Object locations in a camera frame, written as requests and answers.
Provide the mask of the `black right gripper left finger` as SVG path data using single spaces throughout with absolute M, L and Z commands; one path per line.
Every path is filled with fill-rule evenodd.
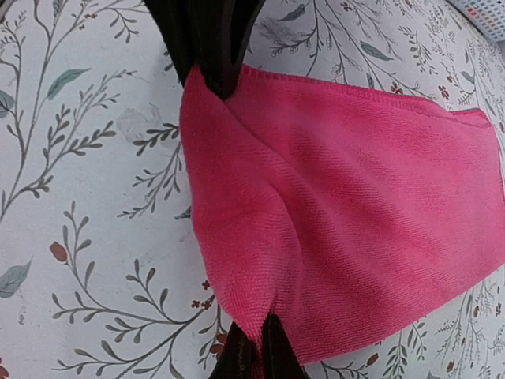
M 256 347 L 242 329 L 233 323 L 220 358 L 209 379 L 251 379 L 256 362 Z

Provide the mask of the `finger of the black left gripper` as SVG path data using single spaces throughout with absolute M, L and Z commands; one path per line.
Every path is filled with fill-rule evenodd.
M 198 66 L 220 99 L 235 91 L 253 25 L 264 0 L 146 0 L 144 2 L 185 84 Z

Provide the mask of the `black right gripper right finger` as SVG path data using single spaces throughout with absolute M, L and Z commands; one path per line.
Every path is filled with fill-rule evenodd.
M 279 317 L 269 313 L 262 327 L 261 358 L 264 378 L 307 379 Z

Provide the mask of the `pink towel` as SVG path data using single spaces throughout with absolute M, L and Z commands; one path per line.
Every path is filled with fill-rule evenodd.
M 493 125 L 478 109 L 244 66 L 222 100 L 198 68 L 181 141 L 220 306 L 256 347 L 277 315 L 303 366 L 376 343 L 504 263 Z

